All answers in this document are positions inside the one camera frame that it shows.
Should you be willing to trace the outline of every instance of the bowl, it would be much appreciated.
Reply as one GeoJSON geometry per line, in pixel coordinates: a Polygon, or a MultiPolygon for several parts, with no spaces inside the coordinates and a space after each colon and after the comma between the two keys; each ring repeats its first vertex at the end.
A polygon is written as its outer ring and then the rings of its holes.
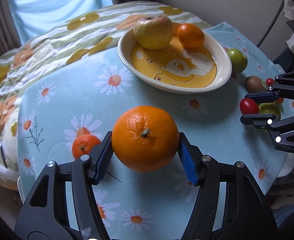
{"type": "Polygon", "coordinates": [[[129,29],[118,42],[121,61],[138,78],[167,92],[198,94],[222,87],[232,69],[226,51],[207,33],[202,47],[184,48],[176,35],[179,25],[173,23],[172,41],[161,50],[141,47],[129,29]]]}

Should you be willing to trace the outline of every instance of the silver bolt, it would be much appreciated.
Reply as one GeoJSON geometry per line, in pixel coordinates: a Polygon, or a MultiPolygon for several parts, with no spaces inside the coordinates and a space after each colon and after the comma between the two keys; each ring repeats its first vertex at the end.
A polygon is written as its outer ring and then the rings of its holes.
{"type": "Polygon", "coordinates": [[[81,159],[82,161],[87,161],[87,160],[89,159],[89,155],[84,154],[84,155],[82,155],[82,156],[80,157],[80,159],[81,159]]]}
{"type": "Polygon", "coordinates": [[[245,164],[243,162],[237,162],[236,165],[239,168],[243,168],[245,166],[245,164]]]}
{"type": "Polygon", "coordinates": [[[203,161],[208,162],[211,160],[211,157],[209,155],[204,155],[203,156],[203,161]]]}
{"type": "Polygon", "coordinates": [[[48,163],[47,163],[47,167],[52,167],[52,166],[54,166],[55,165],[55,162],[54,161],[49,161],[48,163]]]}

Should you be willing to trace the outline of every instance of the black cable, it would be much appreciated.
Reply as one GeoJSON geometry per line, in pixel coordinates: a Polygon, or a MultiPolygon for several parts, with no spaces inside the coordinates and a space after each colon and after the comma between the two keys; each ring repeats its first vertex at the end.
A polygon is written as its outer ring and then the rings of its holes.
{"type": "Polygon", "coordinates": [[[279,9],[278,9],[278,11],[277,11],[277,13],[276,13],[274,19],[272,20],[271,24],[269,25],[268,29],[266,30],[266,32],[265,32],[265,34],[263,35],[263,37],[261,38],[261,40],[258,42],[258,44],[257,44],[257,48],[259,48],[259,46],[262,44],[262,42],[265,40],[265,38],[266,38],[267,35],[269,34],[271,28],[274,26],[274,23],[275,23],[276,20],[278,19],[278,17],[279,17],[279,15],[280,15],[280,13],[281,13],[281,11],[282,11],[284,5],[285,5],[285,2],[284,2],[284,0],[282,0],[281,5],[280,5],[280,7],[279,7],[279,9]]]}

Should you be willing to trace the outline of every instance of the large orange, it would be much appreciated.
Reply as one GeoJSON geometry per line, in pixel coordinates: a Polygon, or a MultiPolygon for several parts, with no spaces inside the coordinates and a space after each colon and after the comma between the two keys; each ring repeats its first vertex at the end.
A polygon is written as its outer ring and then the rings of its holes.
{"type": "Polygon", "coordinates": [[[182,46],[188,49],[201,47],[205,42],[202,30],[191,23],[184,23],[178,27],[177,38],[182,46]]]}
{"type": "Polygon", "coordinates": [[[102,141],[92,134],[83,134],[77,137],[72,145],[72,154],[75,159],[79,158],[83,154],[90,153],[92,147],[100,144],[102,141]]]}
{"type": "Polygon", "coordinates": [[[179,131],[172,117],[152,106],[137,106],[116,121],[111,144],[118,159],[135,171],[154,171],[177,152],[179,131]]]}

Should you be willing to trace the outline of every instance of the gray wall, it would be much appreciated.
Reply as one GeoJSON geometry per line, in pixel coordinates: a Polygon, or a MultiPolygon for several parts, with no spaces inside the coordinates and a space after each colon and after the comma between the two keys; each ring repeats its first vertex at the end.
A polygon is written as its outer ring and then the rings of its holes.
{"type": "MultiPolygon", "coordinates": [[[[227,22],[257,44],[276,14],[281,0],[162,0],[162,3],[194,13],[217,25],[227,22]]],[[[292,32],[280,14],[260,49],[274,60],[285,48],[292,32]]]]}

